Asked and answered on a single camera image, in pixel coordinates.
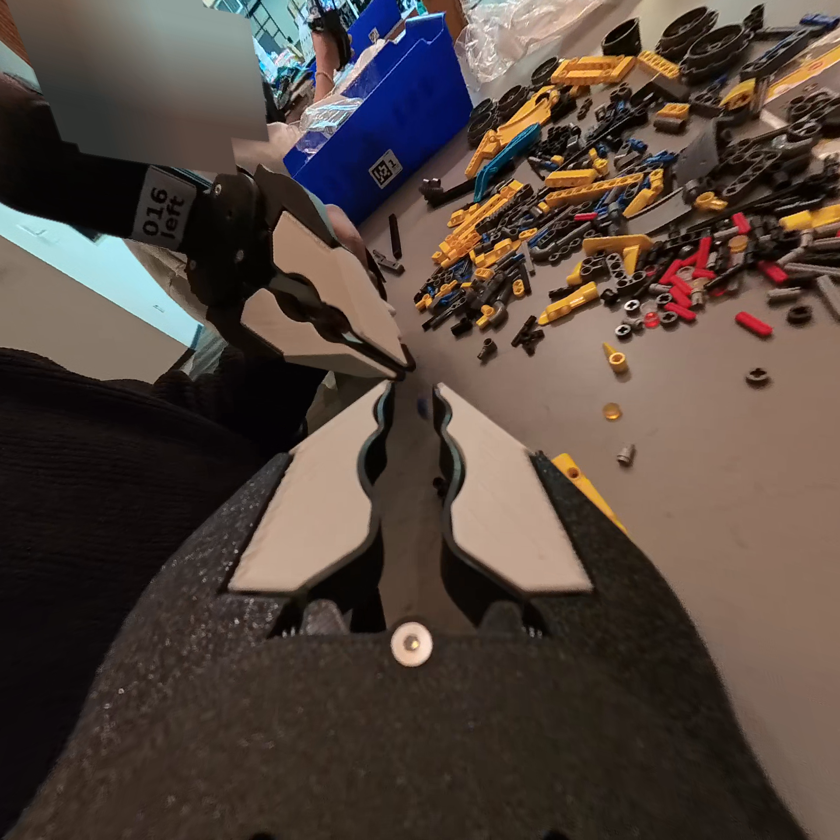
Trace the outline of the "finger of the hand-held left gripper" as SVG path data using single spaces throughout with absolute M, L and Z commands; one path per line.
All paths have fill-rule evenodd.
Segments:
M 306 312 L 313 312 L 320 301 L 347 312 L 344 300 L 350 294 L 375 291 L 379 296 L 361 263 L 336 239 L 329 221 L 319 212 L 314 221 L 309 225 L 290 209 L 280 213 L 271 239 L 276 274 L 268 289 L 295 297 Z
M 415 371 L 396 321 L 375 291 L 352 293 L 344 303 L 348 311 L 320 301 L 307 312 L 295 297 L 264 289 L 245 302 L 240 323 L 293 364 L 394 382 Z

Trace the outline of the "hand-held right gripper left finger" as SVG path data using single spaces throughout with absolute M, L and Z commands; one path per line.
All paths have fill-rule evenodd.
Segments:
M 394 384 L 383 381 L 290 451 L 233 571 L 239 594 L 369 596 L 382 577 L 373 485 L 386 466 Z

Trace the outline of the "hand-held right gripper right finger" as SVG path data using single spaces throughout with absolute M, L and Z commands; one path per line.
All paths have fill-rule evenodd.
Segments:
M 514 595 L 591 592 L 534 453 L 446 384 L 434 400 L 454 467 L 445 520 L 455 549 Z

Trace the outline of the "small yellow toy brick assembly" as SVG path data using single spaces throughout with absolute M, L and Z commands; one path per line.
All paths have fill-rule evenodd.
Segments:
M 560 454 L 551 459 L 551 463 L 563 473 L 574 487 L 583 494 L 588 501 L 595 507 L 619 530 L 627 535 L 627 529 L 620 522 L 613 509 L 607 504 L 603 496 L 594 487 L 592 482 L 587 478 L 582 469 L 568 454 Z

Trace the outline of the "pile of toy building pieces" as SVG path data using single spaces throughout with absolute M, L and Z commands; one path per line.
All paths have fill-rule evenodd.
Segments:
M 716 2 L 680 5 L 667 2 L 680 15 L 721 13 Z M 698 85 L 655 53 L 666 26 L 652 40 L 636 16 L 599 49 L 566 47 L 530 87 L 475 108 L 474 151 L 489 130 L 542 131 L 479 203 L 458 200 L 413 299 L 422 335 L 490 338 L 498 354 L 519 301 L 539 317 L 593 281 L 598 298 L 541 327 L 544 337 L 599 305 L 616 312 L 615 341 L 625 342 L 696 322 L 752 272 L 792 327 L 810 324 L 817 303 L 838 320 L 838 81 L 766 101 L 780 70 L 838 28 L 838 8 L 794 2 L 796 17 L 771 26 L 762 2 L 750 6 L 715 27 L 743 25 L 750 47 Z

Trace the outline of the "person's left hand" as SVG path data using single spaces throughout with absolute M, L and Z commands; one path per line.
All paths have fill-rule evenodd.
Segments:
M 385 280 L 381 269 L 375 262 L 373 255 L 369 252 L 368 248 L 366 248 L 360 232 L 351 223 L 346 213 L 340 207 L 327 204 L 324 206 L 324 211 L 327 214 L 327 218 L 329 219 L 329 223 L 332 226 L 332 231 L 336 239 L 339 240 L 342 247 L 351 252 L 351 254 L 361 263 L 362 267 L 366 270 L 371 284 L 376 288 L 380 298 L 385 302 L 386 310 L 392 318 L 395 318 L 396 310 L 392 304 L 387 301 Z

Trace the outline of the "black angled axle piece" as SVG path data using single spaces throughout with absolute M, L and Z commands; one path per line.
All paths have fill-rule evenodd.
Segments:
M 456 185 L 444 188 L 440 179 L 424 179 L 418 188 L 426 204 L 431 208 L 441 207 L 475 193 L 476 178 L 472 177 Z

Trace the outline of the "clear plastic bag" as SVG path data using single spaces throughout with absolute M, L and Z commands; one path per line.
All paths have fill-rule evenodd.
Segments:
M 620 5 L 617 1 L 463 2 L 466 25 L 455 40 L 455 53 L 467 86 L 490 85 L 531 56 L 570 46 Z
M 308 106 L 298 121 L 294 149 L 314 155 L 330 140 L 364 103 L 364 97 L 347 97 L 334 92 Z

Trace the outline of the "blue storage bin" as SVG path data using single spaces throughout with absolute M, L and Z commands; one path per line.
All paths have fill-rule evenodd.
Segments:
M 374 39 L 401 22 L 397 40 Z M 358 224 L 467 125 L 472 102 L 444 14 L 403 20 L 397 2 L 370 2 L 350 36 L 358 60 L 377 46 L 344 95 L 358 105 L 331 135 L 305 132 L 284 164 Z

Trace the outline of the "yellow curved panel piece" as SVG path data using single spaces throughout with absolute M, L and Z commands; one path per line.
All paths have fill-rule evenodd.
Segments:
M 571 294 L 554 301 L 544 309 L 537 320 L 540 327 L 551 324 L 571 315 L 576 309 L 594 301 L 599 297 L 596 284 L 591 281 L 575 288 Z

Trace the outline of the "black toy wheel hub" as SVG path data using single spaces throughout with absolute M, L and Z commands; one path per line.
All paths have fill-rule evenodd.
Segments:
M 669 61 L 679 63 L 699 38 L 717 26 L 718 17 L 719 12 L 708 6 L 690 9 L 665 28 L 654 52 Z
M 699 37 L 679 63 L 682 81 L 691 87 L 719 77 L 742 58 L 752 40 L 752 31 L 741 24 L 721 26 Z

